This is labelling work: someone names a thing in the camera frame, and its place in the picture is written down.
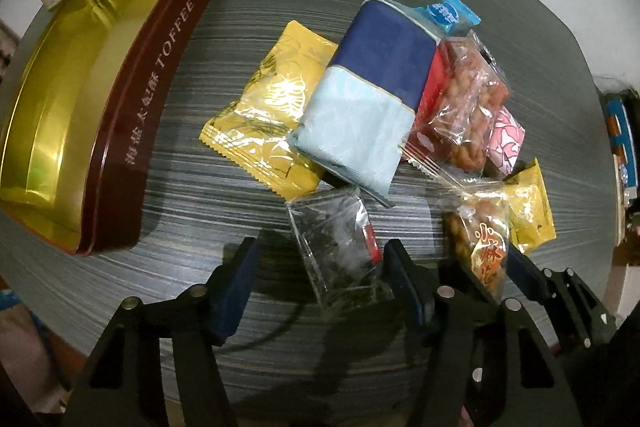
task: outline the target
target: yellow snack package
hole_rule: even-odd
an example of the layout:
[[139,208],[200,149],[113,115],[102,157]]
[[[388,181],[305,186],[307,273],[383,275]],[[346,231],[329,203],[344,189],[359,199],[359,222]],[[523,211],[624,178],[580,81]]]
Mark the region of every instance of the yellow snack package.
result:
[[299,22],[288,23],[240,99],[205,124],[200,140],[287,201],[316,190],[324,170],[291,150],[285,137],[336,48]]
[[505,184],[504,191],[510,206],[508,219],[511,242],[514,246],[522,253],[528,253],[555,239],[556,227],[538,159],[505,180]]

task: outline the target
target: pink patterned wrapper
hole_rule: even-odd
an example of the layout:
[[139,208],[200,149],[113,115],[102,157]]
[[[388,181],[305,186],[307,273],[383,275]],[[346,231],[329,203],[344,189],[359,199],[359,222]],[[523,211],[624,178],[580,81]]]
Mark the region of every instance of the pink patterned wrapper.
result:
[[486,156],[505,176],[511,174],[516,165],[524,142],[524,133],[523,127],[516,122],[507,108],[502,106],[495,120]]

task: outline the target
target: gray wood grain tabletop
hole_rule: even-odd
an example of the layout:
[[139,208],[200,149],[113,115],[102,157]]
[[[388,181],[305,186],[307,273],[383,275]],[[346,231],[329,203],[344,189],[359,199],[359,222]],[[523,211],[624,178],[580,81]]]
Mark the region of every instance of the gray wood grain tabletop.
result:
[[[123,298],[172,298],[204,282],[245,236],[268,244],[238,334],[217,350],[228,395],[242,415],[346,419],[406,407],[424,353],[394,302],[324,324],[283,200],[198,140],[203,124],[237,98],[292,19],[338,42],[363,0],[212,0],[182,58],[166,101],[146,186],[143,237],[125,251],[76,259],[48,247],[0,213],[0,273],[72,346],[89,353]],[[433,0],[398,0],[420,6]],[[614,167],[590,71],[571,32],[537,0],[464,0],[500,62],[509,110],[527,134],[521,158],[537,156],[558,238],[532,254],[552,269],[572,266],[602,296],[615,227]],[[49,19],[38,14],[0,86],[6,114],[22,67]],[[399,237],[414,259],[443,255],[440,219],[425,178],[401,165],[397,206],[365,203],[380,243]],[[519,295],[508,286],[507,295]],[[537,305],[526,307],[552,343]],[[170,344],[162,344],[165,390],[177,396]]]

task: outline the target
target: snack package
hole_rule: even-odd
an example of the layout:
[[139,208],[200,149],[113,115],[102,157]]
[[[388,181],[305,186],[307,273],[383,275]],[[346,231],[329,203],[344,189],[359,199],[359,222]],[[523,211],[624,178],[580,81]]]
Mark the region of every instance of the snack package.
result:
[[444,217],[451,250],[499,301],[506,276],[509,205],[500,185],[456,200]]
[[286,200],[316,190],[323,169],[292,150],[286,136],[336,48],[291,21],[240,99],[205,124],[200,140]]
[[393,298],[380,279],[382,255],[357,187],[289,201],[287,212],[322,315],[333,318]]
[[556,238],[551,206],[537,159],[526,169],[505,181],[509,201],[511,242],[522,253],[529,253]]
[[414,121],[401,147],[414,164],[430,158],[465,172],[479,172],[486,162],[495,120],[510,91],[475,32],[470,31],[466,38],[447,39],[440,46],[444,87],[431,111],[418,109],[421,118]]
[[502,107],[489,140],[487,158],[505,176],[513,172],[524,142],[525,131],[506,107]]
[[366,0],[289,144],[386,201],[424,90],[439,29],[392,0]]
[[440,0],[416,10],[438,25],[448,36],[464,35],[481,19],[461,0]]

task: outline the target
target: table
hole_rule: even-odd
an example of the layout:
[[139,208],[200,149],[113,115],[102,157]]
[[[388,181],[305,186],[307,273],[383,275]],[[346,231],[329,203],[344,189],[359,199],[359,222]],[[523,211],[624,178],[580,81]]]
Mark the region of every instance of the table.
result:
[[[418,6],[432,0],[399,0]],[[479,34],[508,74],[508,107],[527,130],[521,157],[537,156],[558,239],[532,254],[539,266],[572,266],[602,296],[616,219],[616,185],[604,119],[571,32],[537,0],[465,0]],[[76,259],[44,245],[0,214],[0,273],[66,341],[89,353],[119,302],[171,298],[203,282],[247,235],[263,230],[268,252],[238,334],[217,351],[241,415],[326,421],[404,408],[420,384],[424,356],[394,302],[347,322],[319,317],[299,254],[286,237],[282,200],[198,141],[203,124],[237,98],[284,25],[296,19],[339,41],[362,0],[212,0],[175,75],[146,186],[143,237],[126,251]],[[28,29],[5,83],[6,112],[20,71],[49,19]],[[381,243],[400,237],[419,261],[442,254],[425,180],[399,168],[385,210],[366,200]],[[513,287],[507,295],[518,295]],[[526,303],[546,339],[542,309]],[[170,344],[162,344],[165,390],[177,395]]]

